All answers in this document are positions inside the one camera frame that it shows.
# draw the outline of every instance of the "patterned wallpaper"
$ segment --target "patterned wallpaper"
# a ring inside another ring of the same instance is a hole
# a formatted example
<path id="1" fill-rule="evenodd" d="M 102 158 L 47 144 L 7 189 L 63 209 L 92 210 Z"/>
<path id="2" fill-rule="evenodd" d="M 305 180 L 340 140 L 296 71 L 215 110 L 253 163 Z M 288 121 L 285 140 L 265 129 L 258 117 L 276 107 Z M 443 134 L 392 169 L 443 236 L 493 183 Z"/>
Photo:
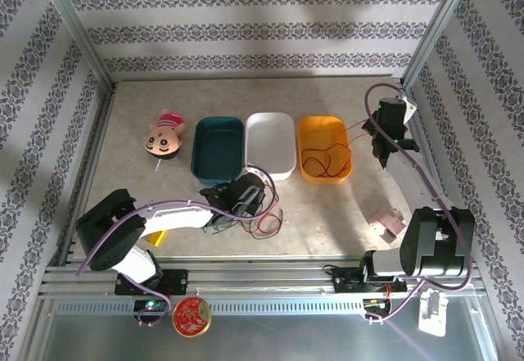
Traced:
<path id="1" fill-rule="evenodd" d="M 115 80 L 394 74 L 441 0 L 71 0 Z"/>
<path id="2" fill-rule="evenodd" d="M 522 0 L 460 0 L 412 87 L 446 194 L 476 217 L 473 254 L 512 359 L 524 359 Z"/>
<path id="3" fill-rule="evenodd" d="M 0 360 L 16 359 L 104 97 L 50 0 L 0 0 Z"/>

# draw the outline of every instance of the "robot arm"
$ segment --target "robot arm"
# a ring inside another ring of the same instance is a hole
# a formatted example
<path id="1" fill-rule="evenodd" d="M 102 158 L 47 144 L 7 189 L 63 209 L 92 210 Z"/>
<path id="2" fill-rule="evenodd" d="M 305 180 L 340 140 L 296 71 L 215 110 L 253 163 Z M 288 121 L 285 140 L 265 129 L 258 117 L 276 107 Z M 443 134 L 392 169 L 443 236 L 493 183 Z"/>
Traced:
<path id="1" fill-rule="evenodd" d="M 417 167 L 423 168 L 422 156 L 414 140 L 405 138 L 404 124 L 416 110 L 404 98 L 381 99 L 373 118 L 378 125 L 410 156 L 399 152 L 368 120 L 363 129 L 373 137 L 373 154 L 399 186 L 412 219 L 405 232 L 400 249 L 368 251 L 364 257 L 364 281 L 389 282 L 399 274 L 408 276 L 458 276 L 467 270 L 465 250 L 459 245 L 457 234 L 442 212 L 440 200 L 460 225 L 471 248 L 474 218 L 469 210 L 456 208 L 441 192 L 434 197 L 428 190 Z M 440 189 L 428 178 L 435 191 Z"/>
<path id="2" fill-rule="evenodd" d="M 173 228 L 204 228 L 224 224 L 230 218 L 216 214 L 211 207 L 235 214 L 254 215 L 264 199 L 264 182 L 248 173 L 230 183 L 203 189 L 209 209 L 180 202 L 166 202 L 158 209 L 147 209 L 125 220 L 100 246 L 89 262 L 93 271 L 112 268 L 137 283 L 155 288 L 162 271 L 149 250 L 136 246 L 138 239 Z M 135 211 L 135 200 L 126 189 L 112 192 L 76 224 L 84 251 L 89 254 L 116 221 Z"/>

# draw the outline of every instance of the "white plastic bowl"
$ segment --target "white plastic bowl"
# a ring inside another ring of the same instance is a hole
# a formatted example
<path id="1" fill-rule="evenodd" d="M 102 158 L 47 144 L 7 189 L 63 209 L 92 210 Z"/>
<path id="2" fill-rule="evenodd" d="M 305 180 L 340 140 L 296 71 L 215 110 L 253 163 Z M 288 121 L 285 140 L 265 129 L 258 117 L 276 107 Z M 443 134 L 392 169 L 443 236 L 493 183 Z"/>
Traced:
<path id="1" fill-rule="evenodd" d="M 246 164 L 265 169 L 275 180 L 296 167 L 295 123 L 286 113 L 255 113 L 246 122 Z"/>

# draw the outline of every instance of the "teal plastic bowl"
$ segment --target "teal plastic bowl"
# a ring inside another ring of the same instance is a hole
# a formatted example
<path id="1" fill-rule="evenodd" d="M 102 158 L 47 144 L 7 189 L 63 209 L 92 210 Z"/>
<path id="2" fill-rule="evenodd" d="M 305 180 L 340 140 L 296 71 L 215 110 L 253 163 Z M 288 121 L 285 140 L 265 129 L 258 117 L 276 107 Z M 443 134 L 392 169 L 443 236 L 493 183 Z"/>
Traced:
<path id="1" fill-rule="evenodd" d="M 193 175 L 204 185 L 228 183 L 242 171 L 244 124 L 233 117 L 208 117 L 195 128 Z"/>

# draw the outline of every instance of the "plush doll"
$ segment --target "plush doll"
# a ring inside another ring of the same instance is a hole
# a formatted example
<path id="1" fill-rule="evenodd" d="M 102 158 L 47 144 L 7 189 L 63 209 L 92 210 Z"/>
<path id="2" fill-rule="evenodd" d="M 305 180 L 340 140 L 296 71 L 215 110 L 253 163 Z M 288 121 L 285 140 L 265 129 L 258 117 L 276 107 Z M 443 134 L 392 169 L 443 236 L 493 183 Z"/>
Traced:
<path id="1" fill-rule="evenodd" d="M 158 122 L 149 124 L 149 129 L 149 136 L 142 138 L 146 151 L 157 159 L 173 159 L 182 144 L 178 136 L 186 130 L 182 117 L 163 109 Z"/>

